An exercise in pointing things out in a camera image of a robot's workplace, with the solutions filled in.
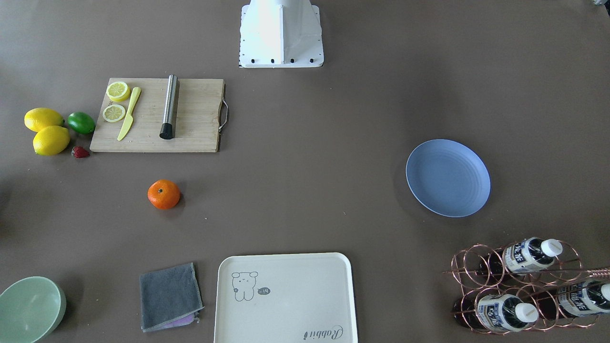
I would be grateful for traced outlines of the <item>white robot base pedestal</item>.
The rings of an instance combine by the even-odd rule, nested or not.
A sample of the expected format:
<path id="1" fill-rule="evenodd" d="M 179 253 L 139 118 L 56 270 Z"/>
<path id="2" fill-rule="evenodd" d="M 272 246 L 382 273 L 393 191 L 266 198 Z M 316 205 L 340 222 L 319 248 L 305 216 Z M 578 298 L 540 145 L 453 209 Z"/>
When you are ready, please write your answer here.
<path id="1" fill-rule="evenodd" d="M 252 0 L 241 8 L 241 68 L 316 68 L 325 62 L 320 9 L 309 0 Z"/>

